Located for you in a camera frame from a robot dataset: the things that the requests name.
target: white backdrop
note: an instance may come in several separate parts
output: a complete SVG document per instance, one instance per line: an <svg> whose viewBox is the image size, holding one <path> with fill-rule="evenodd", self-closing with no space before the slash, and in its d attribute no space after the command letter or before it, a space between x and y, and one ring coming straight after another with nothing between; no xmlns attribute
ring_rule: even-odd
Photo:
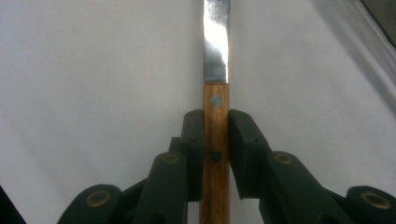
<svg viewBox="0 0 396 224"><path fill-rule="evenodd" d="M232 1L231 108L325 188L396 196L395 54L371 31L346 34L370 22L339 2ZM2 1L0 184L28 223L55 223L92 185L148 175L201 108L202 11L197 0ZM232 223L262 223L258 201L231 185Z"/></svg>

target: wooden handle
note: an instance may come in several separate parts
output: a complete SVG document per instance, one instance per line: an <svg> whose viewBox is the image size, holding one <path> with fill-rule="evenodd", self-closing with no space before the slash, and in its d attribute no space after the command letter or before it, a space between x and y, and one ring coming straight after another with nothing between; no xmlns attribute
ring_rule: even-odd
<svg viewBox="0 0 396 224"><path fill-rule="evenodd" d="M205 162L201 224L230 223L228 164L229 85L204 85Z"/></svg>

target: knife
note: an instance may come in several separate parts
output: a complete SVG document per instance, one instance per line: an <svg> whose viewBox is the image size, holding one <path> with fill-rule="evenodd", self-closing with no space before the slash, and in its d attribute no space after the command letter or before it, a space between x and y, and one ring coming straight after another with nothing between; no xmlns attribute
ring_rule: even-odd
<svg viewBox="0 0 396 224"><path fill-rule="evenodd" d="M204 191L201 224L230 223L228 35L230 0L204 0Z"/></svg>

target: black plastic part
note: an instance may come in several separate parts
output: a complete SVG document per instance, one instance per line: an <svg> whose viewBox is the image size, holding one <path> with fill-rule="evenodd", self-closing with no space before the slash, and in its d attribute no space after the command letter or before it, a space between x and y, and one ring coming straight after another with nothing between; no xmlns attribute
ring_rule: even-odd
<svg viewBox="0 0 396 224"><path fill-rule="evenodd" d="M180 138L179 137L172 137L171 138L171 144L169 144L169 150L168 151L183 153L181 151L181 148L180 148Z"/></svg>
<svg viewBox="0 0 396 224"><path fill-rule="evenodd" d="M114 223L120 199L120 189L115 186L96 185L85 189L64 211L59 224Z"/></svg>
<svg viewBox="0 0 396 224"><path fill-rule="evenodd" d="M353 187L346 202L359 211L356 217L366 217L370 223L396 223L396 199L386 192L371 187Z"/></svg>
<svg viewBox="0 0 396 224"><path fill-rule="evenodd" d="M268 182L288 221L285 223L354 223L295 156L271 152L267 165Z"/></svg>
<svg viewBox="0 0 396 224"><path fill-rule="evenodd" d="M7 224L26 223L1 186L0 186L0 223L7 223Z"/></svg>
<svg viewBox="0 0 396 224"><path fill-rule="evenodd" d="M133 224L184 224L187 218L187 159L178 152L157 156L134 214Z"/></svg>
<svg viewBox="0 0 396 224"><path fill-rule="evenodd" d="M338 195L327 189L327 192L332 196L332 198L338 203L338 205L347 213L347 215L354 221L354 223L359 224L372 224L366 216L361 214L358 208L353 204L348 203L347 199L341 195Z"/></svg>
<svg viewBox="0 0 396 224"><path fill-rule="evenodd" d="M396 1L361 0L367 11L381 28L389 43L396 48Z"/></svg>
<svg viewBox="0 0 396 224"><path fill-rule="evenodd" d="M259 210L265 224L288 223L282 207L268 184L262 185Z"/></svg>
<svg viewBox="0 0 396 224"><path fill-rule="evenodd" d="M184 116L180 151L187 157L189 202L202 199L204 182L204 112L192 110Z"/></svg>
<svg viewBox="0 0 396 224"><path fill-rule="evenodd" d="M239 110L230 110L230 153L239 197L259 198L262 191L261 163L271 152L268 142L253 118Z"/></svg>
<svg viewBox="0 0 396 224"><path fill-rule="evenodd" d="M122 222L120 224L129 224L134 220L134 213L140 196L145 187L146 179L131 186L122 192L122 199L120 203L120 214L122 215Z"/></svg>
<svg viewBox="0 0 396 224"><path fill-rule="evenodd" d="M210 152L210 160L213 162L219 162L221 161L221 152L220 151L211 151Z"/></svg>

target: white surface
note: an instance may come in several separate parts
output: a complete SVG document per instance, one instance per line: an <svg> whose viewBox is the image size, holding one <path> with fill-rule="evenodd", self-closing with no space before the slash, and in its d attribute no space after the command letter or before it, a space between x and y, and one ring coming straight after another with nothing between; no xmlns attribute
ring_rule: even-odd
<svg viewBox="0 0 396 224"><path fill-rule="evenodd" d="M231 106L325 188L395 196L395 115L333 32L307 0L232 1ZM202 49L200 1L3 1L0 183L25 220L146 177L201 108ZM262 223L231 180L232 223Z"/></svg>

